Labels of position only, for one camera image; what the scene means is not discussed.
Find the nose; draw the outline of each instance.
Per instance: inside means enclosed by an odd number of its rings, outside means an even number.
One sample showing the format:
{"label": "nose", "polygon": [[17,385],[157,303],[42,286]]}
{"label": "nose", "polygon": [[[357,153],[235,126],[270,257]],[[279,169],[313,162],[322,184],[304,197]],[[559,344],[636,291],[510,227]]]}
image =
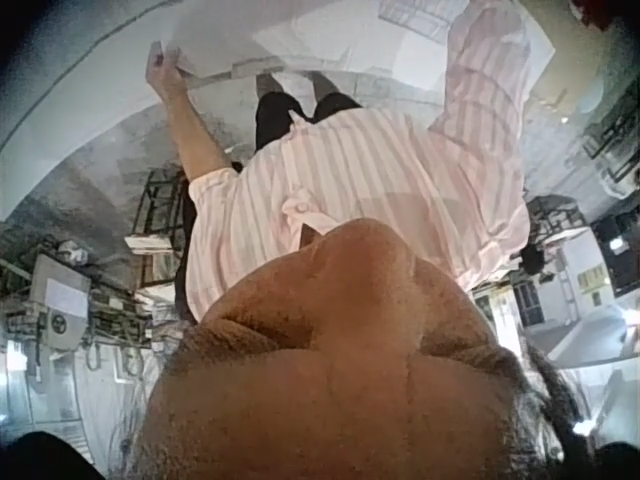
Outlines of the nose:
{"label": "nose", "polygon": [[309,310],[316,312],[318,349],[415,349],[420,319],[408,318],[415,255],[389,227],[350,222],[316,245],[310,262]]}

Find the hand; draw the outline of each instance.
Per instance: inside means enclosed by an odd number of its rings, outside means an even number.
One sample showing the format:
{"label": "hand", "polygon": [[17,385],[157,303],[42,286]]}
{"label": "hand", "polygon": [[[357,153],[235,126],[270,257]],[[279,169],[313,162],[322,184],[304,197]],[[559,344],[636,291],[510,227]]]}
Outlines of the hand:
{"label": "hand", "polygon": [[153,42],[147,59],[147,83],[163,102],[187,93],[187,84],[178,70],[180,50],[162,52],[160,42]]}

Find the shirt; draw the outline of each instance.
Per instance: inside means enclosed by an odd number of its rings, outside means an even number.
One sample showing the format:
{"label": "shirt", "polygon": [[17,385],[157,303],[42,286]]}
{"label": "shirt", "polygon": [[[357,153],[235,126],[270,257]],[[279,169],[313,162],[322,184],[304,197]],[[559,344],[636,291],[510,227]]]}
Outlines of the shirt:
{"label": "shirt", "polygon": [[325,234],[374,218],[463,289],[485,280],[529,235],[517,154],[529,56],[510,2],[471,0],[449,32],[444,111],[429,128],[366,108],[315,125],[294,118],[241,174],[195,179],[186,290],[196,320],[296,251],[303,224]]}

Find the forehead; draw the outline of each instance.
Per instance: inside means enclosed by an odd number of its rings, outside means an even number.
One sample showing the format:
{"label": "forehead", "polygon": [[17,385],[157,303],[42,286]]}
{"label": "forehead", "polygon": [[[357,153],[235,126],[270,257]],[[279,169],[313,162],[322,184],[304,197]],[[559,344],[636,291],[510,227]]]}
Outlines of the forehead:
{"label": "forehead", "polygon": [[350,478],[355,468],[406,478],[412,465],[428,476],[468,478],[502,457],[511,397],[501,381],[433,357],[388,363],[345,368],[284,351],[203,364],[154,391],[146,441],[177,458],[197,451],[207,459],[198,468],[217,475]]}

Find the striped shirt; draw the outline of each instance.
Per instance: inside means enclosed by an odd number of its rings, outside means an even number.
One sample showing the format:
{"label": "striped shirt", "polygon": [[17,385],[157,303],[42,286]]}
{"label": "striped shirt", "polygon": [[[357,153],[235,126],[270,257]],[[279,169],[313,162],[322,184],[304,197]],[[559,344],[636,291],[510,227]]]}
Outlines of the striped shirt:
{"label": "striped shirt", "polygon": [[444,111],[429,128],[375,109],[294,118],[241,174],[194,180],[186,288],[196,319],[296,251],[303,224],[325,234],[374,218],[463,289],[484,281],[529,235],[517,155],[529,52],[510,2],[471,0],[449,32]]}

